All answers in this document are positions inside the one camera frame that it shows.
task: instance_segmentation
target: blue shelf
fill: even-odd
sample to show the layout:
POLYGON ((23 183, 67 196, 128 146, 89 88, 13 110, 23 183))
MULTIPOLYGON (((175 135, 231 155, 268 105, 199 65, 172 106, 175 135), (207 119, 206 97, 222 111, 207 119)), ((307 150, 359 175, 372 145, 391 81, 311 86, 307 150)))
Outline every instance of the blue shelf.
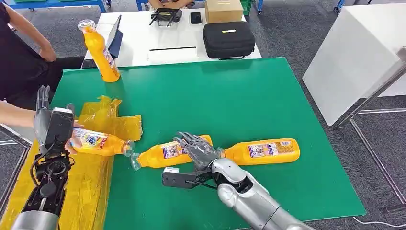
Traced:
POLYGON ((98 5, 103 13, 106 12, 106 9, 104 7, 105 0, 86 0, 86 1, 47 0, 47 1, 32 1, 18 3, 16 3, 14 0, 4 0, 4 1, 6 2, 7 5, 9 5, 13 9, 98 5))

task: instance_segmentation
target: human hand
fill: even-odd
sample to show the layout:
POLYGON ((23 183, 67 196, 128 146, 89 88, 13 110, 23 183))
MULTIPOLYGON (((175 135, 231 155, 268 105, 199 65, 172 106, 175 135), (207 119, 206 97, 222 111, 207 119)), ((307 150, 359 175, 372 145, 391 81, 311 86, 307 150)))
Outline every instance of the human hand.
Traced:
POLYGON ((53 62, 56 60, 56 54, 51 45, 42 47, 39 51, 39 55, 47 62, 53 62))
MULTIPOLYGON (((74 128, 83 128, 84 126, 75 121, 75 122, 73 123, 73 127, 74 127, 74 128)), ((82 147, 82 142, 80 141, 80 138, 74 136, 73 133, 72 133, 72 138, 69 139, 69 140, 66 142, 65 148, 66 148, 66 150, 67 150, 70 154, 76 155, 77 152, 76 152, 76 150, 73 148, 72 143, 73 143, 73 145, 76 146, 76 147, 82 147)))
POLYGON ((173 2, 173 1, 167 1, 162 3, 162 5, 164 6, 164 8, 171 8, 171 9, 179 9, 180 6, 178 4, 178 2, 173 2))

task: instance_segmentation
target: cardboard box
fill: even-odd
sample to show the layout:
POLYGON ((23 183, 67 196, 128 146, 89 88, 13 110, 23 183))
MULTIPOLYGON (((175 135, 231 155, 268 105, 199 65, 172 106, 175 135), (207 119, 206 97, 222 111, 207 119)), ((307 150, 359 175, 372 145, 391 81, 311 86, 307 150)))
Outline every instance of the cardboard box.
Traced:
POLYGON ((243 8, 240 0, 206 0, 204 12, 207 23, 240 22, 243 8))

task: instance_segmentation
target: smartphone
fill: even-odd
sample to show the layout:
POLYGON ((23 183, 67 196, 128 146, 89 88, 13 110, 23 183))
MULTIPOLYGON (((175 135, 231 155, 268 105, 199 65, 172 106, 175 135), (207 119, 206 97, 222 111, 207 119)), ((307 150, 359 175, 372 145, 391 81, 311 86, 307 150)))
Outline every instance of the smartphone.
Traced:
POLYGON ((192 25, 201 25, 202 24, 202 17, 200 16, 199 12, 191 13, 191 24, 192 25))

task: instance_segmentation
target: person's arm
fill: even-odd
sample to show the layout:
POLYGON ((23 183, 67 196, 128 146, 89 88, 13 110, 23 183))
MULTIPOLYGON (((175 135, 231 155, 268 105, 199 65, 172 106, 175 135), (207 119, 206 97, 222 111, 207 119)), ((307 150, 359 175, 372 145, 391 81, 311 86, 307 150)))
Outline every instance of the person's arm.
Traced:
POLYGON ((35 111, 0 101, 0 124, 33 127, 35 111))
POLYGON ((165 8, 179 9, 184 6, 187 6, 189 3, 193 2, 193 1, 194 0, 178 0, 176 2, 168 1, 168 2, 165 2, 163 5, 165 8))
POLYGON ((148 0, 148 1, 149 3, 151 3, 151 6, 154 7, 155 9, 164 7, 159 0, 148 0))
POLYGON ((7 14, 10 18, 10 24, 14 26, 18 31, 26 34, 30 39, 32 39, 37 45, 40 46, 40 56, 46 61, 55 61, 56 54, 51 46, 51 43, 22 15, 17 13, 13 8, 4 4, 7 14))

